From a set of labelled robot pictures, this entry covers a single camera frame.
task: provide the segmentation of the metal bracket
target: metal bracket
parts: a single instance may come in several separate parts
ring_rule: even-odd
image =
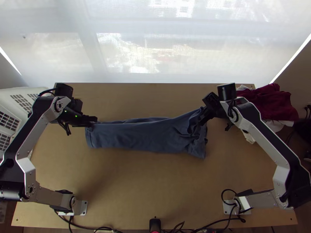
[[[235,201],[234,200],[225,200],[225,202],[229,203],[229,204],[234,204]],[[226,203],[222,203],[222,206],[224,208],[224,214],[230,214],[233,206],[232,205],[227,205]],[[234,208],[234,210],[232,211],[232,215],[247,215],[247,214],[251,214],[251,210],[246,211],[245,213],[239,213],[239,206],[236,206]]]
[[[72,203],[72,212],[69,213],[64,213],[59,211],[58,215],[61,216],[84,216],[86,215],[86,210],[87,210],[87,201],[78,201],[75,200],[74,203]]]

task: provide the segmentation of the blue pants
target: blue pants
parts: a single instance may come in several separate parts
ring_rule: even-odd
[[[176,118],[134,118],[97,123],[86,128],[86,141],[91,148],[186,152],[205,158],[207,127],[198,124],[202,110],[203,107]]]

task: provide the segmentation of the white ventilated box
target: white ventilated box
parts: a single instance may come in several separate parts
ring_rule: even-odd
[[[0,90],[0,161],[10,142],[25,124],[38,94],[46,87],[16,87]]]

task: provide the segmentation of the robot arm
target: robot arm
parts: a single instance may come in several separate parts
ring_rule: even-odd
[[[237,204],[233,214],[252,208],[293,209],[308,202],[311,199],[310,173],[301,165],[298,156],[261,120],[260,112],[252,103],[236,97],[234,83],[218,86],[218,96],[231,124],[249,133],[277,165],[274,189],[257,193],[246,190],[226,200]],[[224,212],[229,214],[230,210],[231,206],[224,203]]]
[[[82,101],[72,98],[73,89],[58,83],[55,96],[39,96],[32,113],[3,155],[0,163],[0,199],[50,205],[59,215],[85,215],[87,202],[67,190],[52,191],[36,181],[36,169],[28,158],[48,123],[59,123],[70,134],[69,124],[90,126],[94,116],[82,114]]]

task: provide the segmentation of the dark red cloth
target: dark red cloth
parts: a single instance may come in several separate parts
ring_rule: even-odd
[[[280,91],[276,83],[255,90],[238,90],[237,96],[245,97],[260,111],[265,120],[298,120],[298,112],[290,103],[290,93]]]

